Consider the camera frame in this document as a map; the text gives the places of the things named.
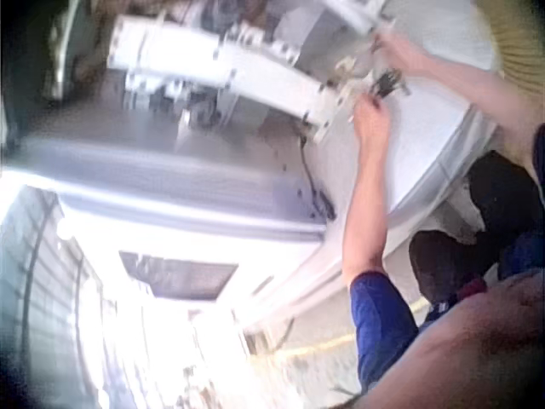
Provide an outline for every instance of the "gray metal surface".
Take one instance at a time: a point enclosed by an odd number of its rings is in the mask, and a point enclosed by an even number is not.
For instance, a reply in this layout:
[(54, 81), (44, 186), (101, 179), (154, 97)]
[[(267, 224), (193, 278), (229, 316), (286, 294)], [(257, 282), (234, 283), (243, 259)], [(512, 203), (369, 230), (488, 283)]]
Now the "gray metal surface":
[(77, 294), (93, 272), (77, 245), (56, 238), (59, 217), (53, 194), (24, 188), (0, 227), (0, 353), (31, 401), (91, 408)]

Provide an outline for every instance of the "leg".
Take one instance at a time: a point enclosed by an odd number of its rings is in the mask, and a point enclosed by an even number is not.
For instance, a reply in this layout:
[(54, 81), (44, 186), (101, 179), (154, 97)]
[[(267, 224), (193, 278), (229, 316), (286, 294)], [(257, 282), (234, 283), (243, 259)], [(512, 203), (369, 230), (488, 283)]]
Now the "leg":
[(492, 151), (473, 164), (468, 179), (471, 200), (499, 251), (542, 225), (539, 191), (523, 168)]
[(497, 261), (498, 253), (483, 239), (478, 239), (476, 245), (462, 245), (448, 234), (433, 230), (415, 234), (409, 256), (420, 293), (436, 303), (482, 277)]

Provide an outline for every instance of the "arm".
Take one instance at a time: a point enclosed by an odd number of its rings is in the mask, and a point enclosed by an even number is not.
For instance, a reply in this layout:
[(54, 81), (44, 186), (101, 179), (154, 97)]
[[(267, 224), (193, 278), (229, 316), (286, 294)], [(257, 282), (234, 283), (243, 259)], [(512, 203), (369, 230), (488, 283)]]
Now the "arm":
[(359, 168), (342, 245), (342, 273), (348, 286), (364, 272), (384, 273), (382, 253), (387, 232), (384, 164), (390, 129), (386, 108), (379, 101), (377, 106), (365, 95), (354, 109)]
[(406, 75), (441, 82), (490, 116), (507, 131), (506, 141), (518, 148), (521, 160), (531, 163), (533, 136), (545, 120), (537, 101), (495, 73), (433, 57), (391, 30), (380, 30), (377, 40), (393, 67)]

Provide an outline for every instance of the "white panel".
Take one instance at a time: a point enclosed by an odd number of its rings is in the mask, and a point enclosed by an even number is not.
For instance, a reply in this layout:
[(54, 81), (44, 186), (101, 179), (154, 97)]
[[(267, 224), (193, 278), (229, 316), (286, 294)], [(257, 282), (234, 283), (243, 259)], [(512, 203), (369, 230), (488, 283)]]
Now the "white panel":
[(230, 89), (318, 127), (327, 128), (337, 109), (335, 91), (291, 66), (168, 22), (119, 17), (108, 66)]

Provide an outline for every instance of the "wire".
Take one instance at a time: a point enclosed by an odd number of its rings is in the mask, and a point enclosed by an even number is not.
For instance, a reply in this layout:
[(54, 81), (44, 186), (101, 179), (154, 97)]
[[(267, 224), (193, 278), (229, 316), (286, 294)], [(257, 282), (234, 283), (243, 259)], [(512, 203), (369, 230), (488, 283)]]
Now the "wire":
[(311, 191), (312, 199), (313, 199), (313, 208), (323, 218), (327, 220), (335, 220), (336, 213), (335, 213), (335, 208), (333, 204), (330, 202), (330, 200), (327, 198), (324, 192), (322, 192), (321, 190), (319, 191), (316, 188), (313, 175), (310, 169), (308, 168), (307, 157), (305, 156), (305, 146), (308, 142), (308, 137), (305, 135), (304, 132), (302, 132), (299, 129), (294, 119), (292, 119), (290, 122), (294, 132), (297, 134), (297, 136), (299, 136), (299, 150), (301, 153), (301, 163), (303, 165), (303, 169), (305, 170), (305, 174), (307, 175), (308, 184), (310, 186), (310, 191)]
[(290, 322), (288, 323), (288, 326), (286, 327), (286, 331), (284, 331), (284, 334), (283, 336), (280, 338), (280, 340), (277, 342), (276, 344), (276, 347), (274, 347), (273, 349), (271, 349), (269, 351), (269, 354), (273, 354), (277, 351), (279, 351), (283, 346), (284, 344), (286, 343), (286, 341), (288, 340), (288, 337), (290, 336), (290, 333), (291, 333), (291, 330), (293, 330), (293, 325), (295, 324), (295, 318), (292, 318), (290, 320)]

